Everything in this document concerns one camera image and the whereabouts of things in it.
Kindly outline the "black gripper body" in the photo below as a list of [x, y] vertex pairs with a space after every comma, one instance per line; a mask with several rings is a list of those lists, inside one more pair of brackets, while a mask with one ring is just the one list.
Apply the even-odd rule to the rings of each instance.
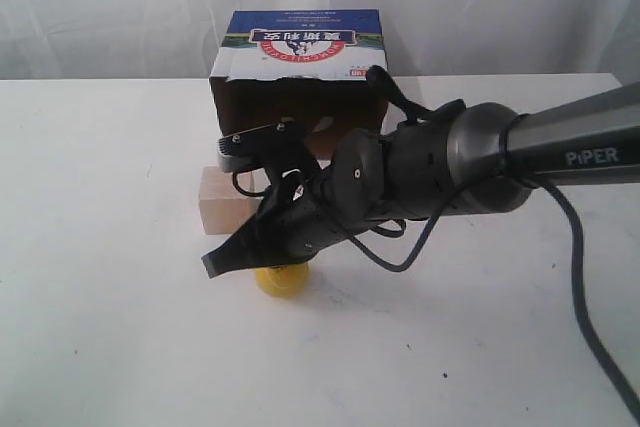
[[363, 168], [265, 170], [269, 186], [249, 221], [249, 263], [302, 263], [365, 231]]

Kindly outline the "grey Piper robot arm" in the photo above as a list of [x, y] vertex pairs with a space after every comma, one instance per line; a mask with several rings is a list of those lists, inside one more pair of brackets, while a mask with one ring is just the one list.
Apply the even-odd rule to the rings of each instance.
[[321, 166], [304, 128], [280, 122], [220, 139], [219, 165], [263, 170], [258, 210], [204, 255], [210, 277], [311, 260], [383, 223], [443, 215], [506, 213], [542, 182], [635, 183], [639, 179], [639, 88], [626, 85], [534, 114], [493, 102], [455, 100], [408, 118], [386, 135], [357, 128]]

